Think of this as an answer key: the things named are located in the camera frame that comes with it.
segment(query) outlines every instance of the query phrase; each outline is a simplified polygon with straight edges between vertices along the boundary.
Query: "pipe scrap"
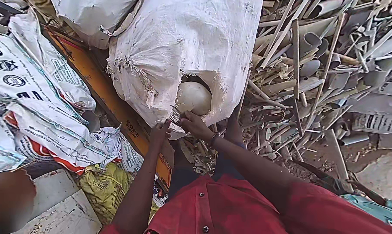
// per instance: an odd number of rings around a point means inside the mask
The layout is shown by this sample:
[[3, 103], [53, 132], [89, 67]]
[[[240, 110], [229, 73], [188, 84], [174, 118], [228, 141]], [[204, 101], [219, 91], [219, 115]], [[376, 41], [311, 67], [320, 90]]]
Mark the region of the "pipe scrap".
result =
[[[392, 95], [392, 1], [263, 4], [241, 102], [243, 140], [248, 150], [273, 161], [302, 161], [366, 95]], [[340, 145], [368, 137], [348, 133], [338, 132]], [[339, 143], [330, 145], [344, 179]]]

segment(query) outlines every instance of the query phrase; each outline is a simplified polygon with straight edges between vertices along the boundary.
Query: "orange metal frame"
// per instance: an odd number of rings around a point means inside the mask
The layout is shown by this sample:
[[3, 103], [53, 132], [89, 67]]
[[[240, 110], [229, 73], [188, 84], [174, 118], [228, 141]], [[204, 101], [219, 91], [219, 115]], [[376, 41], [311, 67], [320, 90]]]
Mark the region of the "orange metal frame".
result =
[[[138, 113], [124, 100], [118, 97], [114, 86], [104, 71], [98, 66], [88, 54], [87, 47], [83, 44], [70, 39], [69, 37], [45, 28], [54, 46], [66, 57], [71, 65], [84, 82], [89, 87], [92, 96], [105, 109], [108, 117], [122, 123], [121, 132], [127, 137], [134, 149], [144, 156], [148, 152], [148, 139], [145, 130], [138, 124], [141, 118]], [[171, 179], [171, 168], [160, 154], [157, 162], [157, 175], [168, 188]]]

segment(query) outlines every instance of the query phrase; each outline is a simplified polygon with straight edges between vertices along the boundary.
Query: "red shirt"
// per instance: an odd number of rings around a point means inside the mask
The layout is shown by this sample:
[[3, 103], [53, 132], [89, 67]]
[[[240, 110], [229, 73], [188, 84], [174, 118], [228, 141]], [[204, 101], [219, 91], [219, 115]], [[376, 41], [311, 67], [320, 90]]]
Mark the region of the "red shirt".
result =
[[[287, 202], [282, 216], [248, 181], [207, 175], [178, 191], [144, 233], [392, 234], [392, 226], [313, 184], [293, 184]], [[112, 225], [101, 231], [118, 233]]]

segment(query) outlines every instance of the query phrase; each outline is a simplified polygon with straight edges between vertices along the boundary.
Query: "hand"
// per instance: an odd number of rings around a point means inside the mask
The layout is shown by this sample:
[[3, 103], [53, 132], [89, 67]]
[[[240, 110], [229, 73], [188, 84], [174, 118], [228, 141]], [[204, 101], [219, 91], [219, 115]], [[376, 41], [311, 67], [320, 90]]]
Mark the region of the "hand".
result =
[[171, 120], [167, 119], [164, 123], [157, 123], [156, 126], [151, 130], [150, 145], [162, 146], [164, 140], [171, 137], [171, 129], [169, 129]]
[[214, 135], [200, 116], [193, 114], [190, 111], [185, 111], [182, 116], [180, 116], [180, 127], [182, 127], [186, 133], [190, 132], [193, 136], [203, 141], [210, 141]]
[[0, 230], [22, 228], [29, 221], [35, 196], [35, 185], [25, 170], [0, 173]]

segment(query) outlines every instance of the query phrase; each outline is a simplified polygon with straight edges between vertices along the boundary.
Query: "bracelet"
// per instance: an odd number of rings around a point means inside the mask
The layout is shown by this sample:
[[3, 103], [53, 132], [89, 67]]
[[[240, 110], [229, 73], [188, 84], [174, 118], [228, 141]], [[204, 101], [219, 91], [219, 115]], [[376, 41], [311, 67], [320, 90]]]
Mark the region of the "bracelet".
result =
[[213, 144], [215, 143], [216, 139], [219, 137], [219, 132], [215, 132], [215, 134], [213, 135], [212, 139], [210, 139], [209, 142], [209, 149], [212, 148]]

